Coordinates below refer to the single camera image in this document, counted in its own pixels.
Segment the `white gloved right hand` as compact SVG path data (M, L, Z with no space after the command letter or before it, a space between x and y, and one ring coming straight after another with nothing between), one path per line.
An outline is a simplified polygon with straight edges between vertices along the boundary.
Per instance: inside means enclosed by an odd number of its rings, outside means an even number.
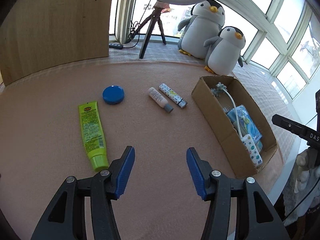
M309 147L298 154L289 179L283 189L284 225L288 226L309 209L319 205L318 151Z

